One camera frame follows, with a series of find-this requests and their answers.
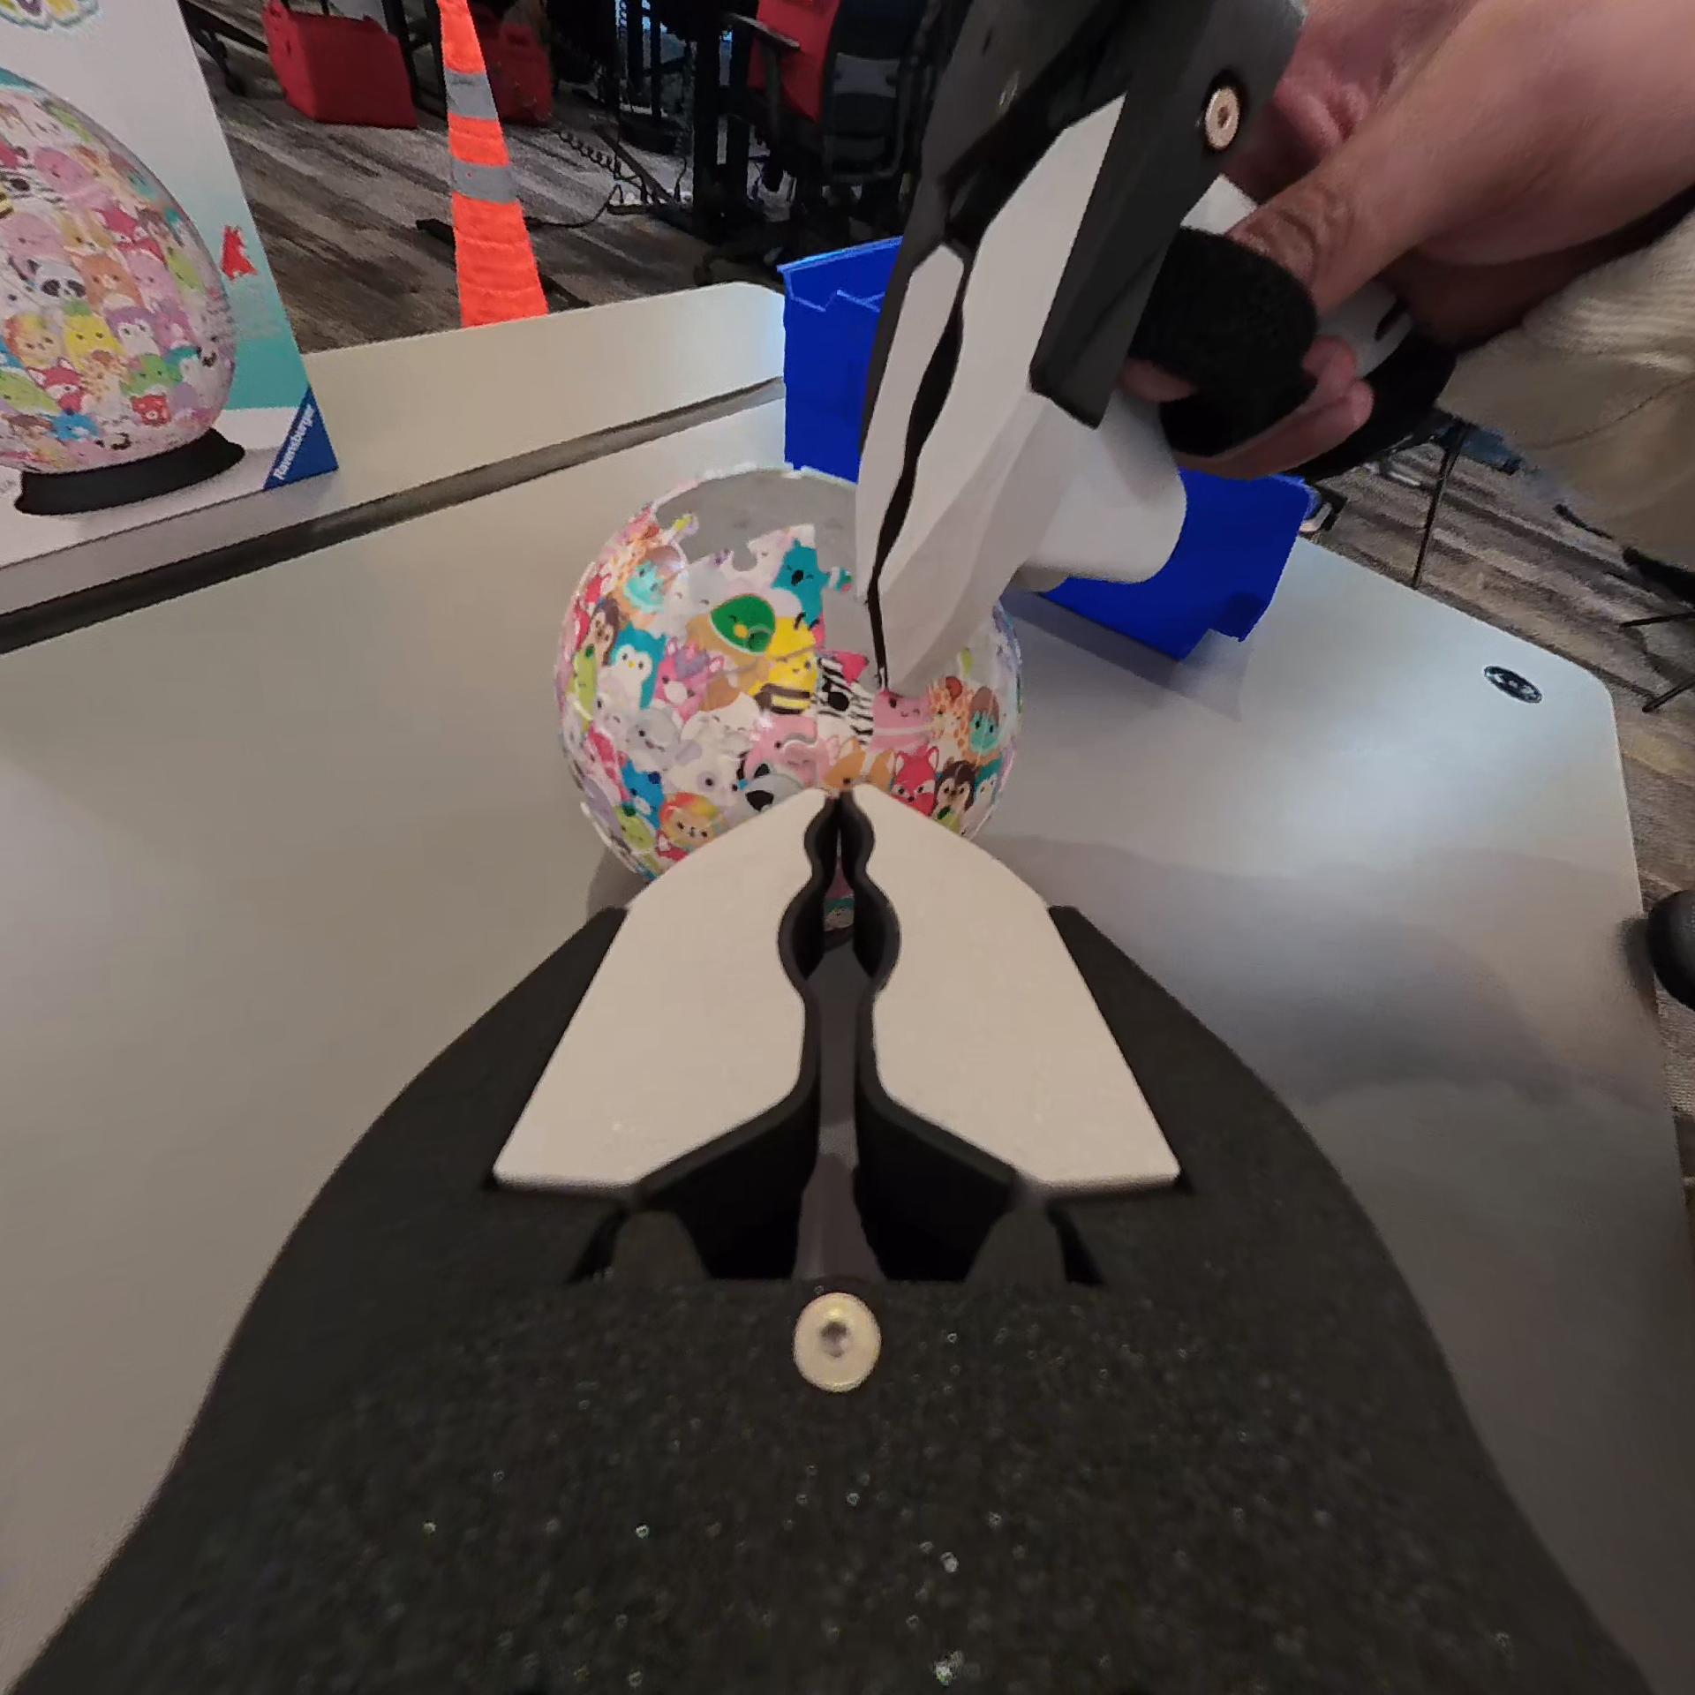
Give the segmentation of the blue plastic bin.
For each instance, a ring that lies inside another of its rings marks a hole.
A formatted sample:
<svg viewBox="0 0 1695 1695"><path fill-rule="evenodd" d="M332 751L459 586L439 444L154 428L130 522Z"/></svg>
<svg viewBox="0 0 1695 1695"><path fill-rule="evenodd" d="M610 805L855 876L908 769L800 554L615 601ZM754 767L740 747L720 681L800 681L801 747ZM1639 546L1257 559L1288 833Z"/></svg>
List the blue plastic bin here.
<svg viewBox="0 0 1695 1695"><path fill-rule="evenodd" d="M901 239L776 266L786 291L786 455L855 481L875 319ZM1209 631L1246 640L1275 597L1313 493L1291 477L1222 481L1180 471L1186 515L1169 562L1140 582L1068 578L1046 597L1088 621L1184 660Z"/></svg>

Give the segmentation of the red office chair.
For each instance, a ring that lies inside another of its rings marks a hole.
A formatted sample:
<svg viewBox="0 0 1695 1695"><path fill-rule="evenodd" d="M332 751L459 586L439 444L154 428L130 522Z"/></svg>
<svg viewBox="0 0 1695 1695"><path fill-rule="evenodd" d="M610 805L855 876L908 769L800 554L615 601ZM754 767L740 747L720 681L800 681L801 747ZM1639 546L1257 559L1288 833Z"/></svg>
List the red office chair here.
<svg viewBox="0 0 1695 1695"><path fill-rule="evenodd" d="M792 221L898 231L922 1L759 1L731 19L736 110L765 147L759 186Z"/></svg>

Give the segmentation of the red container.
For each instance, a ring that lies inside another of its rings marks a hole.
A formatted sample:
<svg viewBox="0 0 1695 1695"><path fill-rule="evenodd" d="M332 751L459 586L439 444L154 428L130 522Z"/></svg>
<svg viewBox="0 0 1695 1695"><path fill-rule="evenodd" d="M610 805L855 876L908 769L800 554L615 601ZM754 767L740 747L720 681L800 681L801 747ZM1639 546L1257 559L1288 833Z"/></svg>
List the red container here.
<svg viewBox="0 0 1695 1695"><path fill-rule="evenodd" d="M404 48L385 24L267 1L270 66L300 115L330 124L411 131L417 110Z"/></svg>
<svg viewBox="0 0 1695 1695"><path fill-rule="evenodd" d="M503 123L543 128L555 112L555 68L541 26L520 3L473 3L486 79Z"/></svg>

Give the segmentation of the orange traffic cone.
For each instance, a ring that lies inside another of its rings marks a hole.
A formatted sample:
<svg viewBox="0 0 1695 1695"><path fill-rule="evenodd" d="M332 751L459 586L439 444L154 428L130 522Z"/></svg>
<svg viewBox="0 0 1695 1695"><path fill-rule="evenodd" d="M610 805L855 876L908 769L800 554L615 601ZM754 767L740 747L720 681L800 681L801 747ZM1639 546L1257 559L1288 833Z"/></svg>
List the orange traffic cone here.
<svg viewBox="0 0 1695 1695"><path fill-rule="evenodd" d="M452 158L452 242L465 327L547 314L531 234L471 3L439 1Z"/></svg>

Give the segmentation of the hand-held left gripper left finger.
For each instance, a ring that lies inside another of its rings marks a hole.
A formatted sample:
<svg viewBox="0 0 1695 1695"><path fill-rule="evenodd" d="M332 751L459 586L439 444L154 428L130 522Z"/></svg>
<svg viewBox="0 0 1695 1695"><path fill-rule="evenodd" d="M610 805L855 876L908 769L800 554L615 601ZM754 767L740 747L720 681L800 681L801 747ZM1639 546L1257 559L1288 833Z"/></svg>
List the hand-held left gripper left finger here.
<svg viewBox="0 0 1695 1695"><path fill-rule="evenodd" d="M494 1161L501 1189L676 1214L720 1279L792 1272L819 1155L809 978L836 842L834 800L801 790L615 913Z"/></svg>

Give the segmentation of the person's right hand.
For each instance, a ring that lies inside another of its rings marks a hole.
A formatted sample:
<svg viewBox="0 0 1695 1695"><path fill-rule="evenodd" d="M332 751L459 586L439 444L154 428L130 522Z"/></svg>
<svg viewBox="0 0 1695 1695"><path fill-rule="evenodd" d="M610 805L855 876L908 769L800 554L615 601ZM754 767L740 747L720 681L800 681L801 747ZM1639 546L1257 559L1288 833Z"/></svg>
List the person's right hand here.
<svg viewBox="0 0 1695 1695"><path fill-rule="evenodd" d="M1693 3L1310 3L1233 180L1317 312L1379 282L1457 361L1692 216Z"/></svg>

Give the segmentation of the printed puzzle box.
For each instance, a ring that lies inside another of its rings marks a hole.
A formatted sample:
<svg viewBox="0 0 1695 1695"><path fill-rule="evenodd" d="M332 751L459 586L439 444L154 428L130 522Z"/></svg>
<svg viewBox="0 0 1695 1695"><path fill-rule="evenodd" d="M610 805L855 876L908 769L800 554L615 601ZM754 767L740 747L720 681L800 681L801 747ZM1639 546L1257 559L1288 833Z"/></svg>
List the printed puzzle box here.
<svg viewBox="0 0 1695 1695"><path fill-rule="evenodd" d="M3 3L3 564L333 474L177 3Z"/></svg>

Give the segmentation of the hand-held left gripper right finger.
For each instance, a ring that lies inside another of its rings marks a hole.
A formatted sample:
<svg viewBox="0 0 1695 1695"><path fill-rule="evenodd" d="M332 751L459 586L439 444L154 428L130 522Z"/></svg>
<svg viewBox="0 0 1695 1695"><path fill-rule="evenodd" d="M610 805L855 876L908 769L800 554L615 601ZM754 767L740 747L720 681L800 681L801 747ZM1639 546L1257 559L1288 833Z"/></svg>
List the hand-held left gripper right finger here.
<svg viewBox="0 0 1695 1695"><path fill-rule="evenodd" d="M1178 1182L1037 889L875 789L842 799L842 872L866 976L854 1193L889 1276L962 1276L1007 1214Z"/></svg>

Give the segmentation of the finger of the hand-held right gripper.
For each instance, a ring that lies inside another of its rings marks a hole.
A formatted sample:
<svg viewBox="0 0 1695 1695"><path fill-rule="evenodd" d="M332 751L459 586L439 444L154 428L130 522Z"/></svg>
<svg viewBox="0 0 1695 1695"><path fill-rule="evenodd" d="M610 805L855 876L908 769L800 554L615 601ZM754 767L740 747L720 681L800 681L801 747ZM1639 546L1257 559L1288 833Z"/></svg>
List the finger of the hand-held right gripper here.
<svg viewBox="0 0 1695 1695"><path fill-rule="evenodd" d="M861 433L854 498L854 580L879 665L950 665L968 635L962 611L982 471L966 368L976 253L947 239L883 296L882 370Z"/></svg>
<svg viewBox="0 0 1695 1695"><path fill-rule="evenodd" d="M971 537L960 535L972 541L960 559L971 564L962 646L1022 573L1033 571L1046 586L1068 576L1128 576L1128 561L1114 554L1112 520L1120 512L1073 493L1098 446L1096 428L1031 385L1035 348L1123 106L1114 99L1063 128L976 246L962 383L981 428L982 468L962 512L972 520ZM914 693L942 665L877 667L886 690Z"/></svg>

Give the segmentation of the colourful puzzle ball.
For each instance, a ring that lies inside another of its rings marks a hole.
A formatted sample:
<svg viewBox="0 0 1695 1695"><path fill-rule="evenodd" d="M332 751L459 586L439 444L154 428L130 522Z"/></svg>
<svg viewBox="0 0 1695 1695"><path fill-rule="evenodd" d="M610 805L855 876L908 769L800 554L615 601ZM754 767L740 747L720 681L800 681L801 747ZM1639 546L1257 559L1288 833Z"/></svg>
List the colourful puzzle ball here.
<svg viewBox="0 0 1695 1695"><path fill-rule="evenodd" d="M1010 617L914 691L857 597L855 488L792 468L691 481L603 543L555 665L566 760L612 855L654 881L801 790L867 784L957 835L1000 799L1026 716Z"/></svg>

